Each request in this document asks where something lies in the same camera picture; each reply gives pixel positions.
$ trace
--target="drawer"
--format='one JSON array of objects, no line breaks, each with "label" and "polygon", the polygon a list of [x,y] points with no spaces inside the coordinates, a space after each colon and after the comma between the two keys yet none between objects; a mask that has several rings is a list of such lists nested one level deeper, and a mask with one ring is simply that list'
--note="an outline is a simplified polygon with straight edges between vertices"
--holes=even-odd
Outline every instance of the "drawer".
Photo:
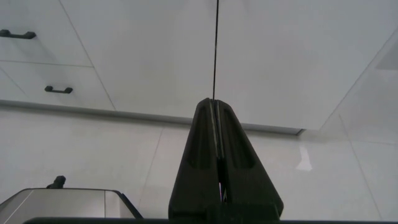
[{"label": "drawer", "polygon": [[[21,62],[0,62],[0,67],[34,103],[114,110],[94,68]],[[67,88],[72,92],[54,92]]]},{"label": "drawer", "polygon": [[0,68],[0,100],[28,101],[24,92]]},{"label": "drawer", "polygon": [[2,29],[36,37],[0,37],[0,60],[91,66],[59,1],[0,0]]}]

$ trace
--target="cabinet door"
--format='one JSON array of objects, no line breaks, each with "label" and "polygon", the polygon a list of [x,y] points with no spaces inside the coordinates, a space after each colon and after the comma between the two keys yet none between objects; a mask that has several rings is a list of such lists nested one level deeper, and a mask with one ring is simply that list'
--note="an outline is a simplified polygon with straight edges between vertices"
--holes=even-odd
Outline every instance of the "cabinet door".
[{"label": "cabinet door", "polygon": [[319,129],[397,11],[396,0],[220,1],[215,98],[242,123]]},{"label": "cabinet door", "polygon": [[0,37],[0,60],[92,66],[57,0],[0,0],[3,29],[36,37]]},{"label": "cabinet door", "polygon": [[216,0],[61,3],[116,110],[191,118],[212,97]]},{"label": "cabinet door", "polygon": [[0,100],[28,101],[24,92],[0,68]]},{"label": "cabinet door", "polygon": [[[114,110],[94,68],[20,62],[0,62],[0,67],[34,103]],[[67,88],[72,92],[54,91]]]}]

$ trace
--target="dark drawer handle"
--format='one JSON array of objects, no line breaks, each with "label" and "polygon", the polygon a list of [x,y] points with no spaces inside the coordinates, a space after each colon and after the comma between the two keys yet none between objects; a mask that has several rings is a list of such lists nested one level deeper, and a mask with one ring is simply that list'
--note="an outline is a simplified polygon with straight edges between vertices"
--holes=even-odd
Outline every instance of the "dark drawer handle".
[{"label": "dark drawer handle", "polygon": [[12,34],[9,30],[0,30],[0,37],[18,38],[18,39],[33,39],[36,36],[35,32],[26,32],[23,35]]},{"label": "dark drawer handle", "polygon": [[46,86],[44,90],[47,92],[51,92],[51,93],[64,93],[64,94],[69,94],[73,91],[73,89],[70,87],[66,88],[63,91],[62,90],[54,90],[54,88],[52,86]]}]

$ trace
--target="cabinet handle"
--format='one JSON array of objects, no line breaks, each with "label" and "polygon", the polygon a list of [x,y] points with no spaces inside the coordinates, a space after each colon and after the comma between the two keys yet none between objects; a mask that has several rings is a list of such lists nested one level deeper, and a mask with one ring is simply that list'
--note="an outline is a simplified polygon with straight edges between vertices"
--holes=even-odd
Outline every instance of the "cabinet handle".
[{"label": "cabinet handle", "polygon": [[0,37],[17,38],[17,39],[33,39],[36,36],[35,32],[26,32],[23,35],[12,34],[9,30],[0,30]]},{"label": "cabinet handle", "polygon": [[64,94],[69,94],[69,93],[71,93],[71,92],[73,91],[73,89],[70,88],[70,87],[68,87],[68,88],[66,88],[65,90],[54,90],[54,87],[52,87],[52,86],[46,86],[46,87],[44,88],[44,91],[51,92],[51,93],[64,93]]}]

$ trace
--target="tile grout line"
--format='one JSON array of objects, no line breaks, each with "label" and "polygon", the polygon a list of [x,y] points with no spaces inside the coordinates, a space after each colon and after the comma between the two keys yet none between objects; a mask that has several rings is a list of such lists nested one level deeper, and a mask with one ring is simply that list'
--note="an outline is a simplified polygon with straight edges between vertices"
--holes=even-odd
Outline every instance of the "tile grout line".
[{"label": "tile grout line", "polygon": [[140,194],[140,196],[139,196],[139,201],[138,201],[138,206],[137,206],[138,209],[139,209],[139,205],[141,204],[142,195],[144,194],[144,190],[145,190],[145,187],[146,187],[146,185],[147,185],[147,181],[148,181],[148,178],[149,178],[150,170],[152,169],[152,165],[153,165],[153,163],[154,163],[155,156],[156,156],[156,152],[157,152],[157,149],[159,148],[160,139],[162,138],[162,134],[163,134],[163,130],[164,130],[164,129],[165,129],[165,126],[162,126],[162,130],[160,131],[160,135],[159,135],[159,140],[157,141],[155,153],[154,153],[154,156],[152,156],[152,161],[150,162],[148,174],[147,174],[147,177],[145,178],[144,186],[143,186],[143,188],[142,188],[142,190],[141,190],[141,194]]},{"label": "tile grout line", "polygon": [[[347,137],[348,137],[348,132],[347,132],[346,126],[344,125],[343,119],[341,118],[340,114],[338,115],[338,117],[339,117],[339,119],[340,119],[340,121],[341,121],[341,125],[343,125],[343,131],[345,132],[345,134],[346,134]],[[360,171],[361,171],[362,177],[363,177],[363,179],[364,179],[364,181],[365,181],[366,187],[368,188],[369,193],[371,194],[371,198],[372,198],[372,201],[373,201],[373,203],[374,203],[374,206],[376,207],[377,214],[379,215],[380,221],[383,221],[383,218],[382,218],[382,216],[381,216],[380,209],[379,209],[379,207],[378,207],[378,205],[377,205],[377,203],[376,203],[376,200],[374,199],[374,196],[373,196],[373,194],[372,194],[372,190],[371,190],[371,188],[370,188],[370,186],[369,186],[368,180],[366,179],[365,173],[363,172],[361,163],[360,163],[360,161],[359,161],[359,159],[358,159],[358,156],[357,156],[356,153],[355,153],[354,146],[353,146],[353,143],[351,142],[351,139],[350,139],[350,138],[348,138],[348,142],[349,142],[349,144],[350,144],[350,146],[351,146],[351,150],[353,151],[353,154],[354,154],[354,157],[355,157],[355,159],[356,159],[356,162],[358,163],[358,166],[359,166],[359,169],[360,169]]]},{"label": "tile grout line", "polygon": [[83,41],[81,41],[80,36],[79,36],[79,34],[78,34],[78,32],[77,32],[75,26],[73,25],[72,20],[70,19],[69,15],[68,15],[68,13],[67,13],[67,10],[65,9],[65,6],[63,6],[61,0],[58,0],[58,2],[61,4],[61,7],[62,7],[63,12],[65,13],[65,15],[67,15],[67,18],[68,18],[68,20],[69,20],[69,23],[70,23],[70,25],[72,26],[73,30],[75,31],[75,34],[76,34],[77,39],[79,40],[79,42],[80,42],[80,44],[81,44],[81,47],[82,47],[83,50],[85,51],[88,60],[90,61],[91,65],[93,66],[93,69],[94,69],[94,71],[95,71],[95,74],[97,75],[97,78],[98,78],[99,82],[101,83],[102,88],[104,88],[104,91],[105,91],[106,95],[108,96],[108,99],[109,99],[109,101],[111,102],[111,104],[112,104],[112,106],[113,106],[113,109],[116,111],[116,107],[113,105],[113,102],[112,102],[112,100],[111,100],[111,97],[110,97],[108,91],[106,90],[106,88],[105,88],[105,86],[104,86],[104,83],[102,82],[102,80],[101,80],[101,78],[100,78],[100,75],[98,74],[97,69],[96,69],[95,66],[94,66],[93,61],[91,60],[90,56],[88,55],[88,52],[87,52],[85,46],[83,45]]},{"label": "tile grout line", "polygon": [[88,65],[68,65],[68,64],[60,64],[60,63],[46,63],[46,62],[21,62],[16,60],[0,60],[0,62],[12,62],[12,63],[31,63],[35,65],[60,65],[60,66],[73,66],[73,67],[83,67],[83,68],[93,68],[94,66]]}]

